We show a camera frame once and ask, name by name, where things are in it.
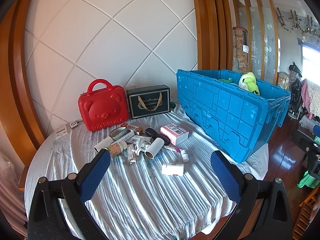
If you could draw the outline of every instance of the embossed bear face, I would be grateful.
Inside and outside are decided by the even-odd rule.
[[[87,101],[84,109],[89,112],[89,117],[93,121],[110,120],[117,117],[121,112],[121,96],[113,94],[110,98],[100,98],[97,101]]]

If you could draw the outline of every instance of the window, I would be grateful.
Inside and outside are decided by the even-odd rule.
[[[302,79],[308,79],[320,86],[320,53],[302,47]]]

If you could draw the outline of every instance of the gold ribbon handle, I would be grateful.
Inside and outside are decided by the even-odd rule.
[[[156,105],[154,108],[150,109],[150,110],[149,110],[148,108],[146,108],[146,105],[144,104],[144,102],[142,101],[142,99],[141,99],[140,96],[138,96],[138,100],[139,100],[140,104],[142,105],[142,107],[143,107],[144,109],[146,109],[146,110],[148,110],[148,111],[150,111],[150,112],[151,112],[151,111],[155,111],[155,110],[157,110],[158,106],[161,104],[162,93],[160,92],[159,100],[158,100],[157,105]]]

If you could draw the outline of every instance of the wooden floor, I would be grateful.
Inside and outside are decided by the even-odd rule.
[[[302,178],[306,169],[302,166],[305,158],[304,152],[299,149],[293,142],[291,134],[294,130],[302,130],[304,133],[311,135],[309,131],[299,127],[297,120],[286,117],[283,126],[276,127],[268,144],[269,144],[269,166],[264,180],[272,181],[279,177],[283,180],[285,189],[288,194],[291,208],[292,223],[298,218],[300,207],[299,204],[312,191],[311,188],[298,188],[297,183]],[[257,212],[260,201],[256,202],[252,212]],[[209,234],[198,233],[191,238],[192,240],[212,240],[219,228],[224,224],[226,219],[220,219],[216,228]]]

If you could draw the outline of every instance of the metal screw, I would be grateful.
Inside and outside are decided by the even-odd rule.
[[[39,180],[38,180],[38,182],[39,183],[44,183],[45,181],[46,181],[46,177],[41,177]]]
[[[76,173],[70,173],[68,175],[68,179],[75,179],[77,177],[77,174]]]
[[[250,173],[245,174],[244,176],[247,180],[252,180],[253,179],[253,175]]]
[[[282,183],[282,179],[280,178],[275,178],[276,183],[281,184]]]

